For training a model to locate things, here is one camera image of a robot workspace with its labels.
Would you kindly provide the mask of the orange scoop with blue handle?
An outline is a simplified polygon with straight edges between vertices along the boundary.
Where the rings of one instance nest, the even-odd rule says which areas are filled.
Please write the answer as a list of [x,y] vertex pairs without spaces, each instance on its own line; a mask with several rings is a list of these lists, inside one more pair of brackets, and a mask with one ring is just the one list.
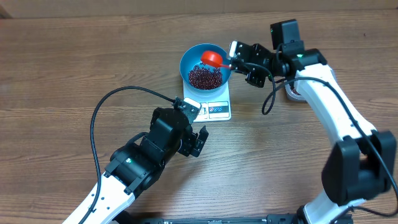
[[214,52],[214,51],[204,51],[201,58],[201,62],[204,63],[205,65],[209,65],[215,68],[230,68],[230,65],[225,65],[223,63],[223,58],[220,54]]

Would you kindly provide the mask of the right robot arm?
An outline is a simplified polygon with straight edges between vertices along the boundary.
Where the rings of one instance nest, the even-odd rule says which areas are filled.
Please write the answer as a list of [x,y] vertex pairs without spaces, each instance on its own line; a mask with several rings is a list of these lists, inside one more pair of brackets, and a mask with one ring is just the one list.
[[322,170],[322,192],[300,207],[294,223],[351,223],[351,212],[379,194],[396,190],[393,178],[397,141],[378,131],[339,87],[333,69],[318,49],[306,49],[295,19],[270,26],[272,50],[233,41],[230,69],[262,88],[291,86],[310,105],[326,129],[332,150]]

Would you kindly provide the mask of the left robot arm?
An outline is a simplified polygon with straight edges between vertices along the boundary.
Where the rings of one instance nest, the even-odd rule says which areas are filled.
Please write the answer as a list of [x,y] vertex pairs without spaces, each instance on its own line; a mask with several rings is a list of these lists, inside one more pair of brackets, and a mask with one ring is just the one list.
[[176,98],[171,108],[156,108],[150,130],[116,150],[90,194],[65,223],[110,223],[140,194],[158,181],[176,154],[198,157],[208,137],[205,128],[194,133],[192,123],[201,104]]

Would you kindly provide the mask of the white digital kitchen scale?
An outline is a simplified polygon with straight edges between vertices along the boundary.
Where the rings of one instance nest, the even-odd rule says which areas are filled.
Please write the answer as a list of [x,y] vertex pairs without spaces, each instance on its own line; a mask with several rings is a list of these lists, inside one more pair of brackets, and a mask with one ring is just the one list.
[[183,95],[185,98],[191,98],[201,104],[201,110],[194,123],[228,121],[231,119],[228,82],[212,90],[196,89],[183,82]]

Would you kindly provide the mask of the blue metal bowl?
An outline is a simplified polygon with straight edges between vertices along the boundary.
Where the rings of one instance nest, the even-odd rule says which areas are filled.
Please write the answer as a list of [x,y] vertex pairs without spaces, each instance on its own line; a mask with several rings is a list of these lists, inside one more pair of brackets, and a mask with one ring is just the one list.
[[[183,79],[183,82],[185,82],[186,84],[189,84],[189,82],[188,82],[189,71],[195,65],[198,65],[199,63],[201,63],[200,58],[201,58],[203,52],[207,51],[207,50],[214,51],[214,52],[220,54],[223,58],[224,64],[227,64],[229,62],[226,58],[226,56],[227,56],[226,51],[224,49],[222,49],[220,46],[214,45],[214,44],[195,45],[195,46],[191,47],[190,49],[188,49],[184,53],[183,57],[180,60],[180,74]],[[223,85],[224,85],[226,82],[229,81],[229,78],[231,76],[231,70],[228,68],[220,68],[220,69],[223,74]]]

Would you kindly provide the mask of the red beans in bowl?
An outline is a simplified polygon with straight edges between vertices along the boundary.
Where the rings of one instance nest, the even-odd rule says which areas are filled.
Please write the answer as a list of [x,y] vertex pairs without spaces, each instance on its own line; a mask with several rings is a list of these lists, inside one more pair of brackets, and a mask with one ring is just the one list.
[[188,82],[199,90],[213,90],[223,84],[223,74],[220,68],[211,67],[201,62],[189,71]]

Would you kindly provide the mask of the clear plastic container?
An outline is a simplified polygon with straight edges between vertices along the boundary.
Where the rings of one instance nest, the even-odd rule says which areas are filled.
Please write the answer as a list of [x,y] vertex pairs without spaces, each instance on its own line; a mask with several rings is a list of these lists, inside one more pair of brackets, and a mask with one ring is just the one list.
[[[329,65],[322,65],[320,63],[306,66],[302,70],[296,70],[294,72],[289,72],[285,76],[286,82],[291,81],[295,78],[299,78],[299,77],[317,78],[317,79],[323,80],[325,82],[330,82],[330,83],[332,80],[334,82],[336,82],[336,77],[335,77],[335,73],[334,73],[333,69]],[[287,96],[290,100],[293,100],[293,101],[306,102],[306,99],[304,98],[304,96],[300,92],[298,92],[297,88],[295,87],[295,85],[298,82],[299,82],[299,80],[296,80],[294,82],[290,82],[289,84],[286,84],[285,90],[286,90]],[[297,96],[292,93],[292,91],[290,89],[290,87],[292,87],[292,86],[296,89],[296,91],[300,94],[300,96]]]

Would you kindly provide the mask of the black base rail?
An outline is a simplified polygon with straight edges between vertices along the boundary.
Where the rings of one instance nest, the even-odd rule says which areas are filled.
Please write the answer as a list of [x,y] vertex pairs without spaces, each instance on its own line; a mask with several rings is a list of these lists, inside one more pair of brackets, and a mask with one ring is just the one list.
[[114,221],[128,224],[305,224],[296,214],[273,214],[266,217],[239,217],[239,218],[137,218],[124,212]]

